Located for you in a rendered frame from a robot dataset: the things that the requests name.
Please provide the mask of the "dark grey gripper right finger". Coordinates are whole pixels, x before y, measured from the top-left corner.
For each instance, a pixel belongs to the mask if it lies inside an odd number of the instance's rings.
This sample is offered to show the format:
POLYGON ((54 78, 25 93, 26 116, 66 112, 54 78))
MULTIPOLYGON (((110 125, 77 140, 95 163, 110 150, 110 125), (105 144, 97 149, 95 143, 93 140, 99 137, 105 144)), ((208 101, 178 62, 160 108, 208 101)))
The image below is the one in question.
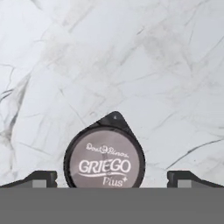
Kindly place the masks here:
POLYGON ((168 188, 223 188, 223 185, 200 179, 190 171, 168 171, 167 180, 168 188))

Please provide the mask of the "black yogurt container grey lid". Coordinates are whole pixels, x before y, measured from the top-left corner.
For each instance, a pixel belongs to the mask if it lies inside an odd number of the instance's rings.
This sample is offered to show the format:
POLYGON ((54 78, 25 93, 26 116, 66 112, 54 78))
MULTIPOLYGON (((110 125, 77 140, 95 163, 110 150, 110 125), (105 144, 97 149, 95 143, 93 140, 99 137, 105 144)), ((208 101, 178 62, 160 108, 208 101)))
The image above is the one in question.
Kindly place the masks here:
POLYGON ((63 170, 70 187, 138 188, 145 174, 144 151, 123 115, 113 111, 73 138, 63 170))

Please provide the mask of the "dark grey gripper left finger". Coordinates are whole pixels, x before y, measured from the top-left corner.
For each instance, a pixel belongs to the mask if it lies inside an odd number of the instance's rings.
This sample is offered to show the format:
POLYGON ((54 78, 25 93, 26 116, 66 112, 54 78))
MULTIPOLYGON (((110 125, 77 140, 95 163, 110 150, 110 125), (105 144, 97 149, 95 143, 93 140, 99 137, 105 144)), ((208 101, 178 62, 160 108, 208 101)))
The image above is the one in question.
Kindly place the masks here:
POLYGON ((58 185, 56 171, 34 171, 24 179, 0 185, 0 188, 21 187, 21 188, 56 188, 58 185))

